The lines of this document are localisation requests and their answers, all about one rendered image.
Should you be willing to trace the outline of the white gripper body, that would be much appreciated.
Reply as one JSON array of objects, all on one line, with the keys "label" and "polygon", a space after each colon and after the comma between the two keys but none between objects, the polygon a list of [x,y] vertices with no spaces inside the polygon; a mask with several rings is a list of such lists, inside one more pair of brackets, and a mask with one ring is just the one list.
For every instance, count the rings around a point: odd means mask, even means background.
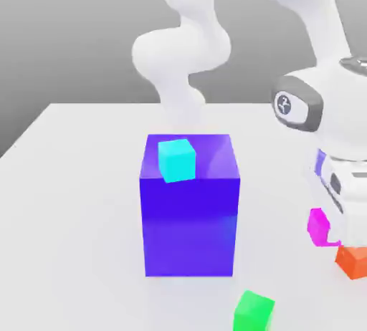
[{"label": "white gripper body", "polygon": [[367,162],[332,160],[328,182],[343,215],[343,244],[367,247]]}]

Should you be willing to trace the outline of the small magenta cube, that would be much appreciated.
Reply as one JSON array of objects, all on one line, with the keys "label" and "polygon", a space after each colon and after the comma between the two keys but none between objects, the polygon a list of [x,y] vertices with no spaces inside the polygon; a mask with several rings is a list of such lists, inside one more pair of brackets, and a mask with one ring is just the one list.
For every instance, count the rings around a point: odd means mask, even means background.
[{"label": "small magenta cube", "polygon": [[317,247],[339,247],[341,241],[328,241],[330,222],[321,208],[312,208],[308,217],[307,231]]}]

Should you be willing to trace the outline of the small orange cube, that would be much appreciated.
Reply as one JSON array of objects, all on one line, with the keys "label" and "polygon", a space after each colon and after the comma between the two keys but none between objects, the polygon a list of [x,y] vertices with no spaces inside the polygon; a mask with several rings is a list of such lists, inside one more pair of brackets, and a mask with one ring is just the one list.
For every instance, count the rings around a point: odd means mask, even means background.
[{"label": "small orange cube", "polygon": [[367,277],[367,247],[339,246],[335,263],[352,280]]}]

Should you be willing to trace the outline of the small green cube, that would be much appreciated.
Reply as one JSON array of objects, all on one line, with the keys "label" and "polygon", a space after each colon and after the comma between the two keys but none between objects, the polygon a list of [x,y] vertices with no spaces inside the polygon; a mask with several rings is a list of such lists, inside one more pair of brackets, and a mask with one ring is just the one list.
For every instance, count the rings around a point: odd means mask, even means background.
[{"label": "small green cube", "polygon": [[232,331],[270,331],[275,301],[246,290],[235,310]]}]

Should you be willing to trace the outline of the small cyan cube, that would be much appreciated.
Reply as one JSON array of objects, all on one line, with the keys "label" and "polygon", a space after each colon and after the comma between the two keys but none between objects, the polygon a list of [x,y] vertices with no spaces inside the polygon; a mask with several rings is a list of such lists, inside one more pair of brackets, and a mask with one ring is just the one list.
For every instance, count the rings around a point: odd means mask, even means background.
[{"label": "small cyan cube", "polygon": [[158,167],[166,183],[196,177],[196,151],[186,138],[158,143]]}]

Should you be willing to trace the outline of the large blue box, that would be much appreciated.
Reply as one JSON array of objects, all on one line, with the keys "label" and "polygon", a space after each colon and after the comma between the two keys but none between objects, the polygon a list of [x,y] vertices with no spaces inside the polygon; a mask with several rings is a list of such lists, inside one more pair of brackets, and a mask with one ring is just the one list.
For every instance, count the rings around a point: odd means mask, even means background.
[{"label": "large blue box", "polygon": [[140,207],[148,277],[230,277],[240,174],[227,134],[186,135],[196,151],[196,177],[167,183],[158,144],[177,135],[150,134],[141,164]]}]

